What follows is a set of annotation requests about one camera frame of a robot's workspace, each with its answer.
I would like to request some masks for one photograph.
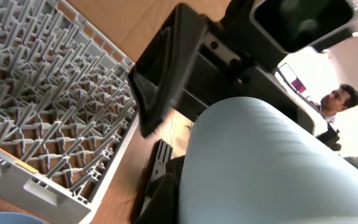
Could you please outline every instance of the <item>dish rack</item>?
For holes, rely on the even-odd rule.
[[[89,223],[138,124],[131,61],[62,0],[0,0],[0,197]]]

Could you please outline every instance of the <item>blue plastic object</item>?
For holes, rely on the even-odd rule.
[[[45,224],[45,222],[23,213],[0,212],[0,224]]]

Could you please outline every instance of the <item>black machine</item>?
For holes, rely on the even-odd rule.
[[[216,22],[177,5],[128,76],[142,135],[170,108],[195,121],[235,96],[264,100],[312,133],[313,120],[271,74],[287,54],[342,41],[357,13],[350,0],[232,0]]]

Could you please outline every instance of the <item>gray plastic dish rack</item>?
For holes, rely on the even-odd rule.
[[[1,198],[92,220],[139,122],[133,64],[65,1],[0,0]]]

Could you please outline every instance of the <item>light blue roll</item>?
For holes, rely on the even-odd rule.
[[[358,224],[358,170],[253,98],[197,119],[179,197],[180,223]]]
[[[23,213],[0,212],[0,224],[45,224],[45,222]]]

